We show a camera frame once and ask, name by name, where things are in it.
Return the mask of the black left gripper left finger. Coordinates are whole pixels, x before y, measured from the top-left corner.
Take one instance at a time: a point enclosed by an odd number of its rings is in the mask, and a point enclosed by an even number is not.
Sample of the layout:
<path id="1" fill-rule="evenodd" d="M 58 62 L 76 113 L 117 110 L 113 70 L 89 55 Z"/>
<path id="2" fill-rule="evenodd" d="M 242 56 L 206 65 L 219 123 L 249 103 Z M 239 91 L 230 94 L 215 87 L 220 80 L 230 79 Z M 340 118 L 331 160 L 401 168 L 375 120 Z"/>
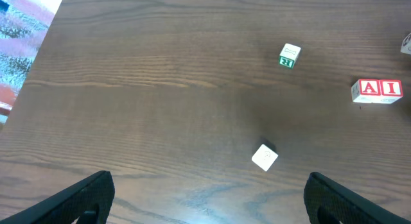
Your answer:
<path id="1" fill-rule="evenodd" d="M 1 223 L 106 223 L 114 195 L 111 173 L 99 171 Z"/>

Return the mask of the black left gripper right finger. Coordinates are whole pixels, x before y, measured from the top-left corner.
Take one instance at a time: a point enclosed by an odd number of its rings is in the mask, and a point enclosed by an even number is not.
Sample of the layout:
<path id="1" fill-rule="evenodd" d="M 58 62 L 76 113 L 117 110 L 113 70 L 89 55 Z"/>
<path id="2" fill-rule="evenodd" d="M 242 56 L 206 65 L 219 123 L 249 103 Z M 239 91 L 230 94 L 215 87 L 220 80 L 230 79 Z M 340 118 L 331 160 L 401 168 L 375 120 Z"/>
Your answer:
<path id="1" fill-rule="evenodd" d="M 318 172 L 309 175 L 304 204 L 311 224 L 410 224 Z"/>

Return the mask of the red letter A block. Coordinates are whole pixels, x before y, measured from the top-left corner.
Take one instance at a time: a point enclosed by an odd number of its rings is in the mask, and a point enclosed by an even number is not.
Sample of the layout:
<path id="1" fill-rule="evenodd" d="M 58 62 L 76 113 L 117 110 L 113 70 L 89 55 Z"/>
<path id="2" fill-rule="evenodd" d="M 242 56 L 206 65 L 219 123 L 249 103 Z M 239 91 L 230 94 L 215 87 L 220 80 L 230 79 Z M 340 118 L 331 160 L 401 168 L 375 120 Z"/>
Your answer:
<path id="1" fill-rule="evenodd" d="M 379 80 L 359 79 L 351 86 L 351 97 L 354 103 L 374 103 L 380 96 Z"/>

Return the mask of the red letter I block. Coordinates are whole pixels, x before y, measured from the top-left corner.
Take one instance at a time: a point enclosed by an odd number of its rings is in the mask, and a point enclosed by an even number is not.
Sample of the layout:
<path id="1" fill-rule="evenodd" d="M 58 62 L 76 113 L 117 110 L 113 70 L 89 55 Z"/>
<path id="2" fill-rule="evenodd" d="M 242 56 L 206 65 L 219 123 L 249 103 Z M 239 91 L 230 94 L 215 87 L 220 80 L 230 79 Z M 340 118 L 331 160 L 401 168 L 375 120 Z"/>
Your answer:
<path id="1" fill-rule="evenodd" d="M 392 104 L 403 97 L 402 84 L 399 80 L 379 80 L 380 95 L 374 103 Z"/>

